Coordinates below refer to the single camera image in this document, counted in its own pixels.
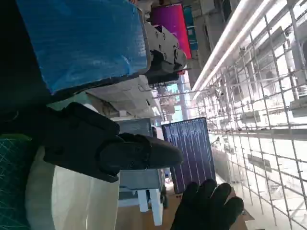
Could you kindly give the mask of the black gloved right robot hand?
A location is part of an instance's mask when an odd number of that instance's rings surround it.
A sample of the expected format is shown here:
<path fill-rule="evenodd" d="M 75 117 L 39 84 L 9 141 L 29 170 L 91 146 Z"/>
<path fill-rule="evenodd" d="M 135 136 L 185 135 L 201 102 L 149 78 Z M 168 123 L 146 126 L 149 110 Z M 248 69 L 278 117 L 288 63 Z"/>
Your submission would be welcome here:
<path fill-rule="evenodd" d="M 183 192 L 172 230 L 228 230 L 244 210 L 240 197 L 229 198 L 232 187 L 213 179 L 191 182 Z"/>

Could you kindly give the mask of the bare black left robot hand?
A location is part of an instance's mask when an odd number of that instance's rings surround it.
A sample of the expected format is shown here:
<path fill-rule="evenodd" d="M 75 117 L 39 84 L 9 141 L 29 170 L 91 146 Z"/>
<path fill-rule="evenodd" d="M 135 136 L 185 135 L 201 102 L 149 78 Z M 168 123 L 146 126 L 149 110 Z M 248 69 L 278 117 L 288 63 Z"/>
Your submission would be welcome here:
<path fill-rule="evenodd" d="M 173 34 L 126 0 L 3 0 L 0 3 L 0 132 L 45 147 L 48 163 L 110 183 L 121 170 L 182 163 L 167 141 L 121 133 L 118 123 L 72 102 L 85 90 L 157 78 L 187 62 Z"/>

